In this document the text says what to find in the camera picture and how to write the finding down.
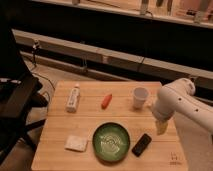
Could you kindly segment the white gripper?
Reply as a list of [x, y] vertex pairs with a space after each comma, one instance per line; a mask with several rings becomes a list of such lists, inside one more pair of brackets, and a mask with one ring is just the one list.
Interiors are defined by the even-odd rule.
[[157, 99], [151, 105], [151, 112], [158, 120], [156, 121], [157, 134], [164, 134], [168, 127], [167, 121], [174, 115], [174, 105], [170, 102]]

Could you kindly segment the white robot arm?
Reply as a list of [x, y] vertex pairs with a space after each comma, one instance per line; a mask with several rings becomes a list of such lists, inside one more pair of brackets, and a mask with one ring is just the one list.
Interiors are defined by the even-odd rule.
[[157, 99], [151, 105], [158, 135], [166, 132], [168, 120], [175, 112], [181, 113], [213, 134], [213, 107], [195, 99], [194, 83], [180, 78], [165, 84], [157, 91]]

